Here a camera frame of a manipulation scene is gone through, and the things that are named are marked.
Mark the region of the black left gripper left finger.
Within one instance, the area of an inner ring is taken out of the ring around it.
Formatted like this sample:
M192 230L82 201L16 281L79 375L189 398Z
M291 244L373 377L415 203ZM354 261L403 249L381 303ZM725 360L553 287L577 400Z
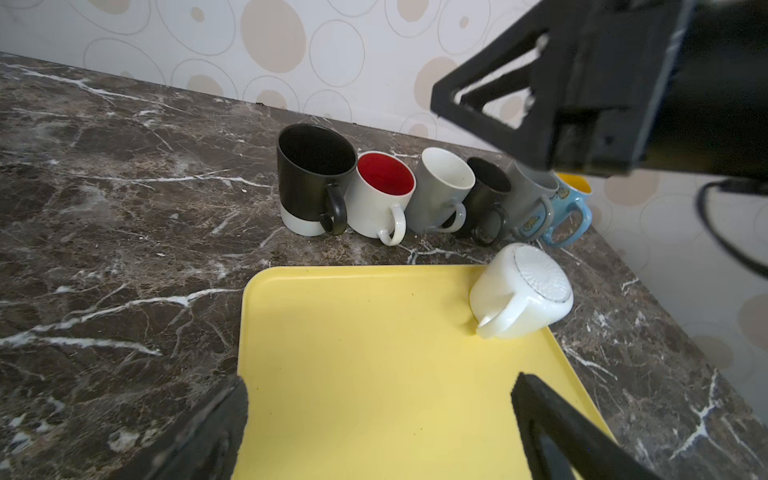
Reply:
M112 479L230 479L248 419L244 380L230 375Z

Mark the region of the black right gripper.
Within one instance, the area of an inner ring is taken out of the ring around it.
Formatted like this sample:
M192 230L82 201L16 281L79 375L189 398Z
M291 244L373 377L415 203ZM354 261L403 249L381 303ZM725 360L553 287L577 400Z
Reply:
M528 89L514 129L484 107ZM541 1L430 110L535 170L767 176L763 1Z

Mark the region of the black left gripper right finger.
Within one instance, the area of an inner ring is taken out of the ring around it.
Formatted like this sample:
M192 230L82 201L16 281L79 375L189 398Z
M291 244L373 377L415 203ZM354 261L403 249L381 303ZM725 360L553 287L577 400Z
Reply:
M510 394L534 479L656 479L539 377L518 375Z

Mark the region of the tall grey mug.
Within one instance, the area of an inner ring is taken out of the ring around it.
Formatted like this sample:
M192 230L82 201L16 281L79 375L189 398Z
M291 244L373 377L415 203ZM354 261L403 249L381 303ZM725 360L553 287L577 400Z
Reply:
M519 242L540 238L554 220L551 198L559 183L552 171L535 170L515 160L506 170L512 190L502 205L508 216L507 231Z

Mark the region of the small grey mug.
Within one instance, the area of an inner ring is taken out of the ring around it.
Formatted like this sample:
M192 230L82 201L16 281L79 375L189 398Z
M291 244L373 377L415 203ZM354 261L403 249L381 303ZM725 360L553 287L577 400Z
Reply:
M415 176L416 189L405 211L408 227L416 234L458 232L467 219L463 202L476 183L468 163L448 150L428 147Z

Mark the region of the white ribbed-bottom mug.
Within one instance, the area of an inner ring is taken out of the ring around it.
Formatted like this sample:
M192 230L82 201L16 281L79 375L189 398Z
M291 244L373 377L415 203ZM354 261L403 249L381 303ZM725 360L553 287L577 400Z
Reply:
M483 339L513 339L543 329L572 310L574 292L564 270L541 249L523 243L502 248L469 293Z

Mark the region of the black mug white bottom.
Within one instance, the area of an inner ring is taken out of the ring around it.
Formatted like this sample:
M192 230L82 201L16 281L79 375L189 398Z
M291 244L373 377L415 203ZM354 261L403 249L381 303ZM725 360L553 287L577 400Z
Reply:
M280 132L276 154L283 224L305 237L344 233L344 195L358 160L351 143L329 128L298 123Z

